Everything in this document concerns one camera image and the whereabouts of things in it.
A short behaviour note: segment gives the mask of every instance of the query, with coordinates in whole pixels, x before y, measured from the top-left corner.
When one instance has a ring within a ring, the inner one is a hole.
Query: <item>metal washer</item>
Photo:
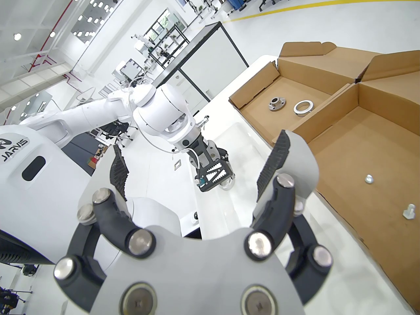
[[[300,111],[299,107],[301,105],[309,105],[309,107]],[[297,116],[305,116],[306,114],[311,112],[312,109],[314,109],[314,102],[312,102],[309,99],[304,99],[303,101],[300,101],[297,104],[295,104],[294,107],[293,107],[293,111]]]

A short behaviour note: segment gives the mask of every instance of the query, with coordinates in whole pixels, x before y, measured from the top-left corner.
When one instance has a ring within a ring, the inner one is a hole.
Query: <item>desk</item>
[[[197,121],[210,116],[203,135],[226,149],[229,159],[234,157],[231,164],[237,175],[234,187],[228,192],[215,188],[201,193],[191,181],[203,239],[221,237],[251,223],[257,198],[257,177],[271,149],[231,106],[228,98],[268,62],[276,59],[269,55],[257,59],[195,116]],[[193,178],[195,169],[191,169],[190,175]],[[307,315],[413,314],[380,267],[316,194],[308,198],[304,215],[318,242],[334,257],[326,283],[305,307]],[[287,238],[276,250],[283,264],[290,251]]]

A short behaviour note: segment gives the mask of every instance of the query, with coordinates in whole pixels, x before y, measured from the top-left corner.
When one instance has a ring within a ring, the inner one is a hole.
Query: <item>metal bolt head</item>
[[[84,204],[77,211],[77,219],[79,221],[89,220],[92,216],[93,216],[93,205],[90,203]]]
[[[150,315],[156,310],[157,299],[154,290],[146,283],[132,285],[125,293],[121,310],[123,315]]]
[[[100,204],[106,201],[109,196],[111,195],[111,190],[107,189],[106,187],[102,187],[99,190],[96,190],[92,196],[92,202],[94,204]]]
[[[54,267],[54,277],[58,280],[67,279],[75,268],[74,261],[71,258],[62,258]]]
[[[319,245],[314,249],[313,258],[321,267],[331,267],[333,264],[333,257],[327,248]]]
[[[129,240],[129,250],[135,256],[144,255],[149,251],[153,243],[152,234],[145,229],[135,231]]]
[[[271,241],[261,232],[254,232],[249,235],[248,247],[250,252],[258,258],[266,258],[273,250]]]
[[[294,179],[287,173],[280,173],[277,176],[277,181],[282,187],[291,188],[294,186]]]
[[[253,285],[243,293],[241,301],[243,315],[274,315],[277,314],[276,308],[274,297],[263,286]]]
[[[368,184],[372,184],[374,182],[374,179],[370,174],[368,174],[365,178],[365,182]]]

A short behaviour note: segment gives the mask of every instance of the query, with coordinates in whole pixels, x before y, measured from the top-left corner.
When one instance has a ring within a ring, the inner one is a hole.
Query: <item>cardboard box flap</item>
[[[325,55],[336,48],[331,42],[286,42],[280,57]]]
[[[420,51],[376,55],[362,75],[362,81],[395,77],[420,71]]]
[[[256,75],[247,81],[240,90],[230,96],[231,102],[238,109],[241,109],[257,96],[261,90],[267,88],[278,76],[279,71],[276,68],[276,64],[269,62]]]

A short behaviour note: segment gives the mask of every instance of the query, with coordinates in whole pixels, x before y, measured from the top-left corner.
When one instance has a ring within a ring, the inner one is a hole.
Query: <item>jarvis logo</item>
[[[16,133],[0,135],[0,158],[3,162],[11,159],[17,152],[29,144],[29,138]]]

